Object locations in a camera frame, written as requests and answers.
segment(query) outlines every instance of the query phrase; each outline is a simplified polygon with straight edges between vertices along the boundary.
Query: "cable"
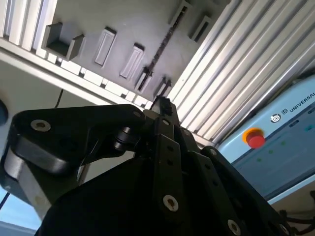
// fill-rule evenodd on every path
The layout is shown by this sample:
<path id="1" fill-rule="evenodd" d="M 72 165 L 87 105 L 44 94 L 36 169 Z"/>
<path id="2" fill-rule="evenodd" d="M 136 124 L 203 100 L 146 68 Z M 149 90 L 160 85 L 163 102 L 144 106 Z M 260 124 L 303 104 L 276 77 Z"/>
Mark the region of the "cable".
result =
<path id="1" fill-rule="evenodd" d="M 63 89 L 61 89 L 57 103 L 55 105 L 55 108 L 57 108 L 59 106 L 59 103 L 61 101 L 61 97 L 63 96 Z M 4 198 L 2 199 L 1 203 L 0 203 L 0 210 L 2 209 L 3 205 L 5 204 L 6 200 L 8 199 L 8 197 L 10 196 L 10 193 L 7 192 L 4 196 Z"/>
<path id="2" fill-rule="evenodd" d="M 2 199 L 1 203 L 0 203 L 0 210 L 2 209 L 3 205 L 5 204 L 6 200 L 8 199 L 8 197 L 10 196 L 10 193 L 7 192 L 4 196 L 4 198 Z"/>
<path id="3" fill-rule="evenodd" d="M 61 101 L 61 97 L 63 96 L 63 89 L 61 89 L 60 91 L 60 94 L 59 94 L 59 97 L 58 97 L 58 100 L 57 100 L 57 103 L 55 105 L 55 108 L 57 108 L 59 106 L 59 103 Z"/>

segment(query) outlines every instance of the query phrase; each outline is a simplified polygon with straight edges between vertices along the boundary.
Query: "red button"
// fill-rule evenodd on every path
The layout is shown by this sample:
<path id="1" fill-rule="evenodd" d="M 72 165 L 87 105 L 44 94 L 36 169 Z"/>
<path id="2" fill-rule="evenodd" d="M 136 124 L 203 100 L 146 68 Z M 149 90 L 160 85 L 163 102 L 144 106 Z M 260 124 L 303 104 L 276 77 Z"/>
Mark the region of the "red button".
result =
<path id="1" fill-rule="evenodd" d="M 253 131 L 246 137 L 246 142 L 251 148 L 260 148 L 265 143 L 265 138 L 261 131 Z"/>

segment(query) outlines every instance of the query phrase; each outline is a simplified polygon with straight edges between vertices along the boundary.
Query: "light blue panel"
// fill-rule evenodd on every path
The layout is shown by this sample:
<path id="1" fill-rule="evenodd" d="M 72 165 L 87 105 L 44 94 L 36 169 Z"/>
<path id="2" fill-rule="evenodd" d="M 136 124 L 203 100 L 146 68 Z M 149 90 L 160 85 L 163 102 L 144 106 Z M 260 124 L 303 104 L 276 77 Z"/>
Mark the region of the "light blue panel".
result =
<path id="1" fill-rule="evenodd" d="M 315 173 L 315 103 L 277 129 L 259 149 L 233 166 L 266 199 L 271 199 Z"/>
<path id="2" fill-rule="evenodd" d="M 242 140 L 244 131 L 252 127 L 257 127 L 263 130 L 264 137 L 268 137 L 313 102 L 315 102 L 315 76 L 311 76 L 291 87 L 275 101 L 262 109 L 255 117 L 227 138 L 220 145 L 219 151 L 229 162 L 234 162 L 251 149 Z M 288 111 L 286 114 L 282 113 L 284 109 Z M 279 122 L 271 122 L 270 117 L 274 114 L 281 115 Z"/>
<path id="3" fill-rule="evenodd" d="M 271 116 L 281 119 L 271 122 Z M 266 143 L 250 149 L 244 131 L 258 127 Z M 293 86 L 231 135 L 219 150 L 274 203 L 315 180 L 315 76 Z"/>

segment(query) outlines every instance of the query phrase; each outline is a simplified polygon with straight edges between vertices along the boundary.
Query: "slot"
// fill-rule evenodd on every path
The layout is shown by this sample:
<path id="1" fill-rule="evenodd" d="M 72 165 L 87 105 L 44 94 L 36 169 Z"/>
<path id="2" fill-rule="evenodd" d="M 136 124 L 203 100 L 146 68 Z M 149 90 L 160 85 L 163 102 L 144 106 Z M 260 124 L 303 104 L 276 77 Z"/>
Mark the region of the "slot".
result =
<path id="1" fill-rule="evenodd" d="M 166 78 L 165 76 L 162 78 L 162 82 L 157 87 L 156 91 L 154 92 L 154 97 L 161 95 L 161 96 L 167 96 L 169 92 L 171 91 L 171 80 Z"/>
<path id="2" fill-rule="evenodd" d="M 135 73 L 136 69 L 138 68 L 141 62 L 141 59 L 143 57 L 143 54 L 144 54 L 144 48 L 140 45 L 135 44 L 127 60 L 127 63 L 125 64 L 124 68 L 120 72 L 120 76 L 129 80 Z"/>
<path id="3" fill-rule="evenodd" d="M 201 41 L 200 39 L 204 36 L 204 33 L 208 31 L 208 26 L 210 24 L 211 19 L 208 16 L 204 16 L 201 23 L 197 27 L 191 39 L 195 42 Z"/>
<path id="4" fill-rule="evenodd" d="M 116 37 L 116 31 L 106 27 L 101 34 L 101 42 L 95 56 L 95 63 L 104 66 Z"/>
<path id="5" fill-rule="evenodd" d="M 64 40 L 61 41 L 62 28 L 62 23 L 46 26 L 42 48 L 69 61 L 79 54 L 84 35 L 81 34 L 71 39 L 69 43 Z"/>
<path id="6" fill-rule="evenodd" d="M 183 0 L 169 24 L 171 26 L 177 26 L 189 8 L 191 8 L 191 5 L 187 1 Z"/>
<path id="7" fill-rule="evenodd" d="M 136 88 L 139 92 L 143 92 L 152 79 L 152 76 L 148 76 L 148 78 L 146 80 L 144 80 L 146 75 L 147 75 L 147 72 L 142 72 L 140 79 L 138 80 L 138 82 L 136 84 Z"/>

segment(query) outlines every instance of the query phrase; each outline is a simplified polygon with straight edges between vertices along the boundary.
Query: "emergency stop button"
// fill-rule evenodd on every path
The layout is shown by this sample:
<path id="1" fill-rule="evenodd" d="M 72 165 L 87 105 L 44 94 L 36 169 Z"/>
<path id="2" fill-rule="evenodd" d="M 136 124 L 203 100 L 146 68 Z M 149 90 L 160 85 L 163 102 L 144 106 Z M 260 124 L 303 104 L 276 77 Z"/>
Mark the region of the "emergency stop button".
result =
<path id="1" fill-rule="evenodd" d="M 244 132 L 243 141 L 251 148 L 260 148 L 265 144 L 264 133 L 259 128 L 250 128 Z"/>
<path id="2" fill-rule="evenodd" d="M 265 144 L 265 138 L 261 131 L 250 132 L 246 137 L 246 142 L 251 148 L 260 148 Z"/>

